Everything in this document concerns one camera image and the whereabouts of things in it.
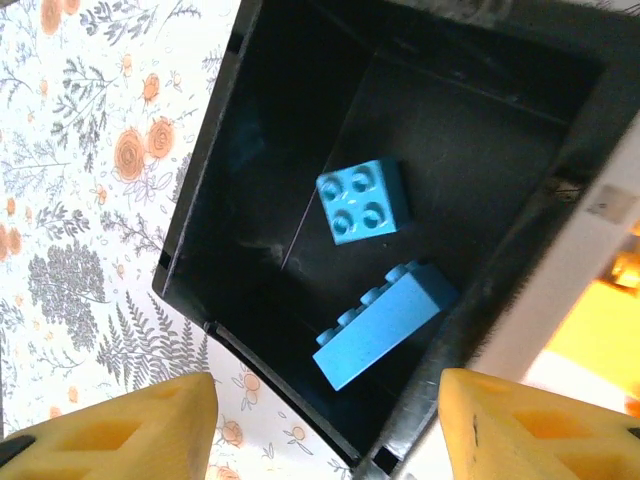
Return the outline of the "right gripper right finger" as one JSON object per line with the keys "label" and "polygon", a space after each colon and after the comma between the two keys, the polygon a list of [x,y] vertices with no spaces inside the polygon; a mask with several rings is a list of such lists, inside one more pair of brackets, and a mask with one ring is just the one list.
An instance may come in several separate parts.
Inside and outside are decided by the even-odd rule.
{"label": "right gripper right finger", "polygon": [[438,416],[454,480],[640,480],[640,419],[448,368]]}

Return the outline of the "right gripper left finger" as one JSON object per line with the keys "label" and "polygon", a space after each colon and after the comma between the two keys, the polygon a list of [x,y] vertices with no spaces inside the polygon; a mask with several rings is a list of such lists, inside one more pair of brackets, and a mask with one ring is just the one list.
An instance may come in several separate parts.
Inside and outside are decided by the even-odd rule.
{"label": "right gripper left finger", "polygon": [[20,430],[0,441],[0,480],[205,480],[215,382],[192,373]]}

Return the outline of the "long blue lego brick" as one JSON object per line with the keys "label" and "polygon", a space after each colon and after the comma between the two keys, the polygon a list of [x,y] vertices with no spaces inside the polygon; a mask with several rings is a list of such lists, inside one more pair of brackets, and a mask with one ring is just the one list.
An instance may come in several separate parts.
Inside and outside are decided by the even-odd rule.
{"label": "long blue lego brick", "polygon": [[360,297],[337,324],[321,333],[313,360],[339,391],[458,298],[456,288],[432,264],[399,264],[382,285]]}

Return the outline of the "small blue lego brick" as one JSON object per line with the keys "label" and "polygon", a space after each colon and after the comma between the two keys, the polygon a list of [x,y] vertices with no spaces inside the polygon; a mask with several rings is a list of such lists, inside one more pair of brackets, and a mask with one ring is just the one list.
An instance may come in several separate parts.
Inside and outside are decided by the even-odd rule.
{"label": "small blue lego brick", "polygon": [[321,174],[316,191],[337,245],[393,234],[410,221],[399,164],[392,158]]}

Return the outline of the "floral patterned table cover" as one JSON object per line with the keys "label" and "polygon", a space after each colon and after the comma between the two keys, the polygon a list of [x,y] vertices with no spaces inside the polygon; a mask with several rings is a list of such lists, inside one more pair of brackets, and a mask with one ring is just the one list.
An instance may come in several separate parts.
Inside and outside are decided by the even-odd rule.
{"label": "floral patterned table cover", "polygon": [[351,480],[152,279],[239,0],[0,0],[0,438],[195,371],[207,480]]}

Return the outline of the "black plastic bin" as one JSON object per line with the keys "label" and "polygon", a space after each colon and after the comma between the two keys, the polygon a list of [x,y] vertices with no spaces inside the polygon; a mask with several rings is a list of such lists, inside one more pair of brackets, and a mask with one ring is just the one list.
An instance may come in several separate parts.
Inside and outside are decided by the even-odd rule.
{"label": "black plastic bin", "polygon": [[[388,480],[639,111],[640,0],[241,0],[154,290]],[[317,177],[382,158],[410,221],[335,244]],[[460,299],[333,390],[316,336],[411,260]]]}

